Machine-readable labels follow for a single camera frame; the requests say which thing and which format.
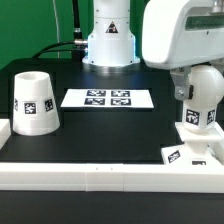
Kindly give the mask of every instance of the white paper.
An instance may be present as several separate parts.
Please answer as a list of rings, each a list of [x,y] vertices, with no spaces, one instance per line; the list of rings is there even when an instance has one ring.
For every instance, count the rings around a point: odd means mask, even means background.
[[[154,108],[148,90],[69,89],[61,107]]]

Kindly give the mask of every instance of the black cable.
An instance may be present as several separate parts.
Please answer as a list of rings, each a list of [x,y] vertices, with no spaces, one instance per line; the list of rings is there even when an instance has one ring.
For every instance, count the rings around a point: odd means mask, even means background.
[[[78,0],[72,0],[74,27],[80,28]]]
[[[72,0],[72,8],[73,8],[73,22],[74,22],[74,32],[73,32],[74,39],[82,39],[78,0]]]
[[[60,47],[60,46],[64,46],[64,45],[74,45],[74,41],[64,41],[64,42],[59,42],[59,43],[56,43],[56,44],[51,44],[45,48],[43,48],[41,51],[39,51],[38,53],[36,53],[33,58],[38,58],[42,52],[44,51],[47,51],[49,49],[52,49],[52,48],[55,48],[55,47]]]
[[[45,50],[40,51],[39,53],[35,54],[32,58],[39,58],[42,54],[45,53],[54,53],[54,52],[73,52],[73,51],[84,51],[85,48],[75,48],[75,49],[58,49],[58,50]]]

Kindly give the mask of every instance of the white cup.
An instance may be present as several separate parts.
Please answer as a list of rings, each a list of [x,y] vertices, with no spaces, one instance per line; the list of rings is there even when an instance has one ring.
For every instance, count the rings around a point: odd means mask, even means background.
[[[21,135],[44,135],[60,126],[48,73],[30,71],[15,76],[13,130]]]

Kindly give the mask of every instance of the green background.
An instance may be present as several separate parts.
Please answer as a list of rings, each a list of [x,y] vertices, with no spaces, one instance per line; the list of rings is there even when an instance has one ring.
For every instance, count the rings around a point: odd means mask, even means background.
[[[131,0],[130,29],[136,36],[141,57],[142,20],[146,0]],[[56,0],[60,40],[73,39],[72,0]],[[83,37],[93,29],[93,0],[79,0]],[[0,69],[18,58],[32,57],[42,48],[57,42],[52,0],[0,0]]]

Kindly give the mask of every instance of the black tabletop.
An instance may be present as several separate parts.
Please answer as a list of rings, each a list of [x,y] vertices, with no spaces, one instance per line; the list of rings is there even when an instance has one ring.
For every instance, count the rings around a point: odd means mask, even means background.
[[[21,59],[0,71],[0,118],[12,124],[14,75],[50,74],[60,128],[28,137],[12,132],[1,162],[161,164],[161,147],[181,144],[174,122],[182,103],[174,99],[169,71],[147,68],[103,76],[69,59]],[[153,109],[62,109],[67,89],[147,89]],[[217,121],[223,127],[223,102]],[[0,223],[222,223],[222,194],[124,192],[0,192]]]
[[[2,117],[12,124],[14,75],[23,71],[50,74],[60,128],[45,136],[12,133],[0,161],[63,163],[162,163],[161,147],[177,144],[175,121],[182,103],[174,99],[169,71],[144,64],[129,73],[102,75],[70,60],[17,60],[1,71]],[[68,89],[148,90],[154,108],[61,108]]]

